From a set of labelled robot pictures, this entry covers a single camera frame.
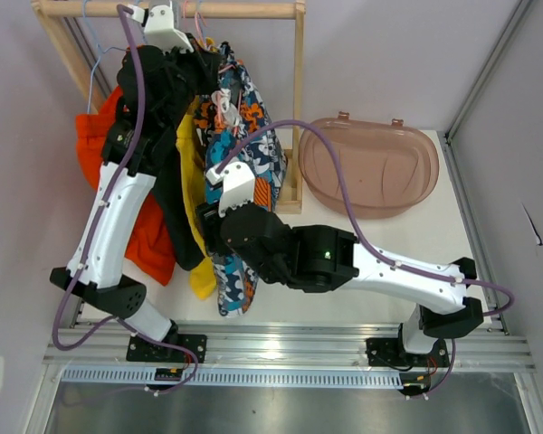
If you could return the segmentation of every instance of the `wooden clothes rack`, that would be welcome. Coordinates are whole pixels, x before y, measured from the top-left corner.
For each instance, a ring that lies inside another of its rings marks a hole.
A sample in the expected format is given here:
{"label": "wooden clothes rack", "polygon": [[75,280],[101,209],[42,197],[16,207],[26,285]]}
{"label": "wooden clothes rack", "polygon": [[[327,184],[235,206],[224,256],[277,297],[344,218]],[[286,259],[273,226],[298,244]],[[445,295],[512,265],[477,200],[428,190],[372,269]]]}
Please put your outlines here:
{"label": "wooden clothes rack", "polygon": [[[62,62],[86,100],[89,97],[91,67],[73,39],[65,19],[82,17],[82,0],[31,0],[38,21],[48,34],[54,48],[61,56]],[[86,4],[88,17],[117,17],[117,5],[128,5],[129,2],[91,0]],[[148,2],[141,2],[141,7],[148,7]],[[195,2],[186,6],[185,17],[195,15]],[[260,20],[293,20],[295,22],[294,74],[293,74],[293,117],[301,117],[303,42],[305,0],[293,3],[202,3],[201,14],[212,19],[260,19]],[[91,111],[96,113],[105,101],[103,91],[93,83]],[[301,212],[301,171],[298,165],[298,147],[300,131],[294,127],[292,132],[292,148],[286,149],[288,156],[288,172],[281,188],[280,200],[276,212]]]}

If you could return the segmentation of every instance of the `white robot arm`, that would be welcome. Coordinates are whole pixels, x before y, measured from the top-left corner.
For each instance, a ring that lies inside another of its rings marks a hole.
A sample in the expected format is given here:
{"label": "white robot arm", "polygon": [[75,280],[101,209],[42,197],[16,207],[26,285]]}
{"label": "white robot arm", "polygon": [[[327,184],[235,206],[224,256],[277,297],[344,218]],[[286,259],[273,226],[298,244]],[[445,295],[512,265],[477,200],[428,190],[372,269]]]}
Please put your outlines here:
{"label": "white robot arm", "polygon": [[[166,0],[151,1],[147,10],[129,6],[129,16],[144,25],[150,43],[137,49],[142,77],[127,52],[117,75],[120,107],[102,149],[89,221],[67,266],[53,269],[50,278],[59,288],[159,342],[174,335],[176,325],[147,300],[144,285],[122,274],[123,259],[141,205],[151,191],[170,232],[168,217],[176,215],[181,204],[163,189],[180,176],[168,163],[177,152],[176,129],[196,95],[218,89],[221,63],[219,54],[203,50],[192,35],[177,30],[174,5]],[[143,128],[135,143],[139,117],[144,119]]]}
{"label": "white robot arm", "polygon": [[255,178],[246,163],[232,160],[222,173],[216,169],[208,171],[207,179],[223,184],[222,197],[200,212],[210,251],[238,254],[268,283],[311,293],[362,289],[415,302],[416,309],[401,326],[406,354],[429,354],[437,339],[463,337],[482,322],[481,301],[466,297],[463,283],[431,280],[398,268],[409,265],[455,282],[476,278],[465,276],[462,264],[429,264],[378,249],[397,264],[390,266],[350,232],[322,225],[290,228],[252,203]]}

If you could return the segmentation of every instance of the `white table surface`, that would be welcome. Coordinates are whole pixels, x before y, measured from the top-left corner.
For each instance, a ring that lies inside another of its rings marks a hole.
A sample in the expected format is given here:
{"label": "white table surface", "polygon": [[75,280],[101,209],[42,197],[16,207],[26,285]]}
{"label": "white table surface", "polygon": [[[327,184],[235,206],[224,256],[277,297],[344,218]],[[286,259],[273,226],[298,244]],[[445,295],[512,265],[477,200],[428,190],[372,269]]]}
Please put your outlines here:
{"label": "white table surface", "polygon": [[[443,151],[435,131],[424,131],[433,140],[440,161],[439,179],[433,192],[407,212],[386,220],[362,221],[367,239],[377,246],[433,262],[449,263],[463,256],[472,257]],[[352,231],[348,217],[327,209],[304,183],[303,210],[300,215],[281,215],[289,225],[321,223]],[[148,289],[148,297],[165,316],[175,321],[222,321],[226,324],[258,325],[270,322],[342,326],[401,323],[414,310],[414,303],[365,290],[336,290],[328,294],[304,294],[280,284],[258,284],[249,311],[239,318],[222,318],[217,310],[216,291],[199,300],[188,285],[188,273],[176,267],[171,282],[162,287],[125,259],[123,272]],[[481,288],[470,287],[469,296],[480,298],[487,310]],[[85,305],[81,319],[106,316]],[[484,326],[490,323],[487,318]]]}

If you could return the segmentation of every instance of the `clothing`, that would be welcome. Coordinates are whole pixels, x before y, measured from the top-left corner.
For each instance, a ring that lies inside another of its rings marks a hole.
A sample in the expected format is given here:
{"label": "clothing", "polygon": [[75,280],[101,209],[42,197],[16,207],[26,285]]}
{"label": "clothing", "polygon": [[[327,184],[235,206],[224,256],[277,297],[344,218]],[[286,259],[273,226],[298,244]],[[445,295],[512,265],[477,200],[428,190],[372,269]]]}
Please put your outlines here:
{"label": "clothing", "polygon": [[[76,118],[79,162],[87,181],[95,189],[102,164],[100,153],[115,122],[121,95],[120,88],[116,88],[98,115],[79,115]],[[176,149],[167,157],[154,190],[141,206],[125,257],[157,282],[166,285],[173,275],[177,256],[181,267],[191,270],[189,282],[194,292],[198,297],[206,298],[215,288],[215,279],[211,260],[205,257],[205,245],[195,223],[195,206],[204,201],[205,180],[203,164],[197,160],[193,140],[191,113],[194,107],[191,106],[181,121],[177,129]],[[159,203],[171,210],[167,223]]]}
{"label": "clothing", "polygon": [[[238,140],[271,122],[259,91],[243,64],[234,58],[229,44],[222,43],[219,50],[224,57],[221,65],[224,72],[219,76],[219,85],[221,89],[231,91],[233,104],[237,105],[235,101],[239,102],[241,98],[241,122],[237,130],[230,130],[216,116],[217,108],[211,96],[202,97],[195,112],[195,126],[204,146],[206,169],[223,161]],[[272,211],[280,194],[287,166],[275,132],[269,131],[254,140],[238,157],[255,173],[255,203]],[[207,202],[217,202],[221,193],[221,187],[213,188],[208,185],[205,190]],[[234,254],[224,257],[214,255],[212,260],[217,278],[220,315],[239,316],[247,312],[255,295],[257,274]]]}
{"label": "clothing", "polygon": [[183,203],[193,238],[201,249],[204,258],[199,265],[191,270],[189,284],[193,292],[202,300],[208,298],[215,290],[216,281],[213,264],[205,253],[205,242],[198,228],[195,208],[205,202],[204,162],[197,151],[193,116],[196,104],[187,111],[177,129],[176,146],[181,155],[181,186]]}

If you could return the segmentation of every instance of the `metal floor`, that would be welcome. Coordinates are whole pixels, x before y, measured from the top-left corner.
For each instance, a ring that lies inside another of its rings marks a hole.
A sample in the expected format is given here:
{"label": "metal floor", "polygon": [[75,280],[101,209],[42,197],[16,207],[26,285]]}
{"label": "metal floor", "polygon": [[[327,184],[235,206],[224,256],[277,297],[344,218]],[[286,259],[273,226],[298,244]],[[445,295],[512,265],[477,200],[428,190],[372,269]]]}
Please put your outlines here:
{"label": "metal floor", "polygon": [[[93,400],[110,384],[61,383],[48,434],[529,433],[512,374],[453,374],[429,401],[346,389],[187,386]],[[75,405],[88,399],[85,405]]]}

